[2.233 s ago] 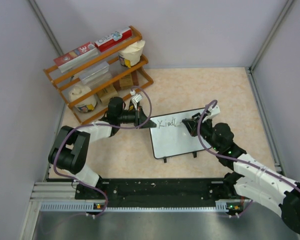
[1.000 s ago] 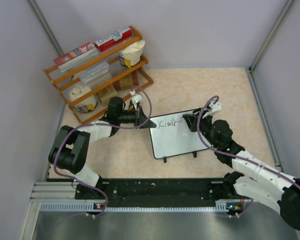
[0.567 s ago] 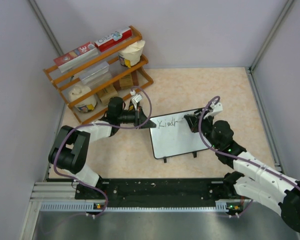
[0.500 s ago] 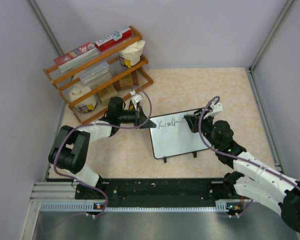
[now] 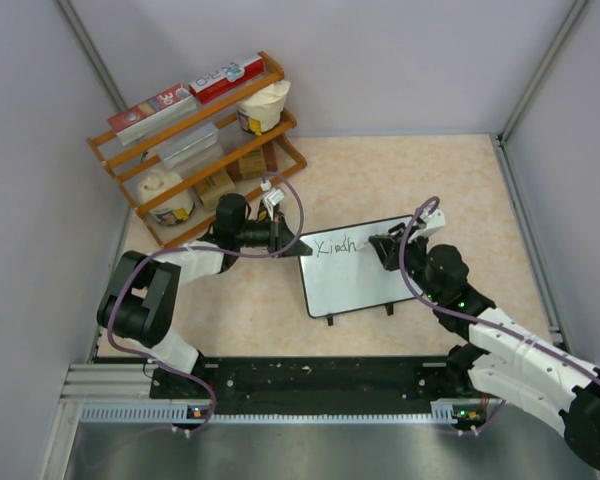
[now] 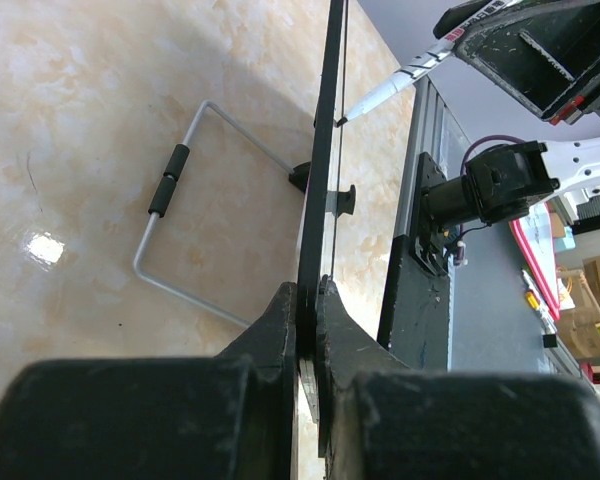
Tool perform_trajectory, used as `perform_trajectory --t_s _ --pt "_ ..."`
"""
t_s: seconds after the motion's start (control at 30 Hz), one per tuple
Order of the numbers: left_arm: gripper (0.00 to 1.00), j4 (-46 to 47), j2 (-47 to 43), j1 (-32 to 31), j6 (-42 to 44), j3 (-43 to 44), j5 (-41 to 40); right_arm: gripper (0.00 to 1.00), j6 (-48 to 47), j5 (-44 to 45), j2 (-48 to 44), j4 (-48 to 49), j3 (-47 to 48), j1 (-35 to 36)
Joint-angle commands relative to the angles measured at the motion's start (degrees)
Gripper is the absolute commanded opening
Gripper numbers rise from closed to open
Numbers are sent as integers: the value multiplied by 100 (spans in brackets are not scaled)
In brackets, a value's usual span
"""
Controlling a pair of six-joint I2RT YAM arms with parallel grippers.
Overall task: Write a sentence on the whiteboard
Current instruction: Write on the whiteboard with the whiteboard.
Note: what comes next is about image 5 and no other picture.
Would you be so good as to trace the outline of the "black yellow drink can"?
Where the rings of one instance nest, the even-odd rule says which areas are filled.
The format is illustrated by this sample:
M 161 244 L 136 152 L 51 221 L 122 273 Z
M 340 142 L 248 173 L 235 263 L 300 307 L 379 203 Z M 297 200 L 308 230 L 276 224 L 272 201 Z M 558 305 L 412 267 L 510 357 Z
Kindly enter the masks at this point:
M 271 220 L 271 215 L 270 215 L 269 210 L 264 202 L 259 203 L 256 220 L 258 222 L 268 222 Z

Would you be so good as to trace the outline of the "black framed whiteboard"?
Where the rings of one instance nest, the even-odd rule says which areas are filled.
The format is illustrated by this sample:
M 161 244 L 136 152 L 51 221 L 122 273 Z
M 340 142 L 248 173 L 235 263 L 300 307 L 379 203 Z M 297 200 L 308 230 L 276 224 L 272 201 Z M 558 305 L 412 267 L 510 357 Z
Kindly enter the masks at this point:
M 306 311 L 313 319 L 333 322 L 336 315 L 374 307 L 391 309 L 414 295 L 399 271 L 383 268 L 368 238 L 384 234 L 410 217 L 399 216 L 305 233 L 312 249 L 299 258 Z

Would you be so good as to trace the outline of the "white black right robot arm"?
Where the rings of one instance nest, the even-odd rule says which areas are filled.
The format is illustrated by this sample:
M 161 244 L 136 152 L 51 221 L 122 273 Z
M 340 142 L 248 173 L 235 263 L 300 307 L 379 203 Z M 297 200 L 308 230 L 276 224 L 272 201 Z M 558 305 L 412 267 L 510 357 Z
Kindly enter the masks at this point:
M 416 286 L 439 323 L 465 340 L 449 357 L 446 380 L 456 394 L 494 395 L 555 430 L 571 451 L 600 471 L 600 366 L 578 359 L 523 328 L 468 281 L 451 245 L 398 234 L 369 239 L 383 268 Z

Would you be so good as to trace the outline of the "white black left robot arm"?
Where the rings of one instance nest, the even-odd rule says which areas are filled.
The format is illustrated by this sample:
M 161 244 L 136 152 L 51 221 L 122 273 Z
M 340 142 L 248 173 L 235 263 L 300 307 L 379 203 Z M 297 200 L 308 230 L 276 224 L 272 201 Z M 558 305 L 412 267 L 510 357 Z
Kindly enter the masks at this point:
M 99 326 L 173 369 L 172 384 L 183 395 L 200 394 L 207 382 L 205 370 L 196 366 L 201 354 L 172 326 L 177 293 L 187 284 L 227 271 L 245 255 L 244 248 L 263 248 L 267 258 L 310 256 L 312 248 L 289 229 L 280 210 L 284 197 L 278 187 L 268 191 L 251 219 L 246 198 L 227 194 L 198 240 L 154 256 L 124 253 L 99 304 Z

